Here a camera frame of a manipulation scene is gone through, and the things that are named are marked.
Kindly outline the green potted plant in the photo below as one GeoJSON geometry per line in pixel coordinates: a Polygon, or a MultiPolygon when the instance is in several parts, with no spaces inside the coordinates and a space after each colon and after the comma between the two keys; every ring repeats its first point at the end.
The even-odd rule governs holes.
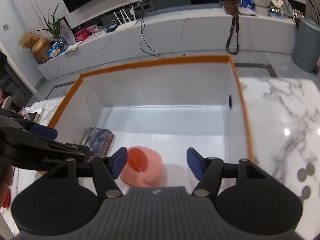
{"type": "Polygon", "coordinates": [[[59,3],[55,7],[54,12],[51,15],[48,15],[47,18],[43,18],[46,26],[42,29],[38,29],[37,31],[47,31],[52,35],[52,38],[58,40],[61,38],[61,19],[59,17],[55,17],[56,11],[59,7],[59,3]]]}

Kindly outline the grey-green trash bin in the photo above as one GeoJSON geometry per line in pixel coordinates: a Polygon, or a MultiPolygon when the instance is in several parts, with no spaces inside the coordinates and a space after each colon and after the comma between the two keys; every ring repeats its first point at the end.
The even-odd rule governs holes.
{"type": "Polygon", "coordinates": [[[315,71],[319,58],[319,25],[308,18],[299,20],[293,61],[308,73],[315,71]]]}

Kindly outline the pink cup-shaped container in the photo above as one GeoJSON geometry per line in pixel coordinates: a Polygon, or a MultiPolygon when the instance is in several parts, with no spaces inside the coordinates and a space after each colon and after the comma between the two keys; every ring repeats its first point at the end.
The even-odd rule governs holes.
{"type": "Polygon", "coordinates": [[[120,179],[134,187],[156,187],[159,185],[162,169],[162,158],[156,151],[132,146],[127,149],[127,163],[120,179]]]}

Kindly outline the red gift box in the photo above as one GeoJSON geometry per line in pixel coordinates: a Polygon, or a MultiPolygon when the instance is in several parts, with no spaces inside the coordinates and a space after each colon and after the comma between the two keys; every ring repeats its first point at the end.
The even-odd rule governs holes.
{"type": "Polygon", "coordinates": [[[84,41],[84,40],[87,39],[88,37],[89,37],[89,33],[88,33],[88,31],[86,30],[86,28],[83,28],[83,29],[77,31],[77,32],[74,34],[74,38],[75,38],[76,42],[84,41]]]}

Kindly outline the white wifi router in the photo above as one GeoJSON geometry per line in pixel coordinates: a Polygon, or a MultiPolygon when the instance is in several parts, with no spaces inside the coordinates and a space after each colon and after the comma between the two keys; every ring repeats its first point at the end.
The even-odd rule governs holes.
{"type": "Polygon", "coordinates": [[[130,5],[129,9],[122,7],[118,11],[114,11],[113,14],[118,22],[115,31],[125,30],[137,24],[137,17],[133,5],[130,5]]]}

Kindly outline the silver coin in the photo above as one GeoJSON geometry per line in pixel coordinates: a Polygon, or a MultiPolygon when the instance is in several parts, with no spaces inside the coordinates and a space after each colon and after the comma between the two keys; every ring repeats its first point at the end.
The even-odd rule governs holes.
{"type": "Polygon", "coordinates": [[[304,203],[304,197],[303,196],[299,196],[299,200],[301,201],[301,203],[304,203]]]}
{"type": "Polygon", "coordinates": [[[304,182],[307,178],[308,174],[305,169],[300,168],[297,172],[297,178],[300,182],[304,182]]]}
{"type": "Polygon", "coordinates": [[[311,187],[310,186],[304,186],[302,188],[302,191],[301,191],[301,198],[303,200],[306,200],[308,199],[309,197],[311,196],[311,187]]]}
{"type": "Polygon", "coordinates": [[[308,176],[313,176],[315,174],[315,167],[313,163],[308,163],[305,170],[308,176]]]}

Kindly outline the orange cardboard storage box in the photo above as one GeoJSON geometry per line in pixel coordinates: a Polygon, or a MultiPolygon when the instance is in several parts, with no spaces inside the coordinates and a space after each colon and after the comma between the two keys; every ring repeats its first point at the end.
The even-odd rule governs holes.
{"type": "Polygon", "coordinates": [[[189,147],[236,163],[252,159],[247,108],[233,59],[194,55],[109,66],[79,75],[52,118],[60,142],[90,127],[119,146],[141,145],[185,164],[189,147]]]}

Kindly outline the gold vase with dried flowers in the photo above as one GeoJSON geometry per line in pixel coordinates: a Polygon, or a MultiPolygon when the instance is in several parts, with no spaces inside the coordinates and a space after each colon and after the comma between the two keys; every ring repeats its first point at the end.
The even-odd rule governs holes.
{"type": "Polygon", "coordinates": [[[50,59],[47,55],[47,50],[51,48],[50,41],[46,37],[37,36],[31,30],[20,35],[18,45],[23,49],[29,49],[37,61],[44,63],[50,59]]]}

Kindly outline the black book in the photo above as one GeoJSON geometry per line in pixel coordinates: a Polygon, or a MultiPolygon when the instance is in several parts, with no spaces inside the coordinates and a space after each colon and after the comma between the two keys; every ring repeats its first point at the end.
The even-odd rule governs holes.
{"type": "Polygon", "coordinates": [[[40,119],[42,118],[43,114],[44,114],[44,108],[28,110],[29,119],[35,123],[40,122],[40,119]]]}

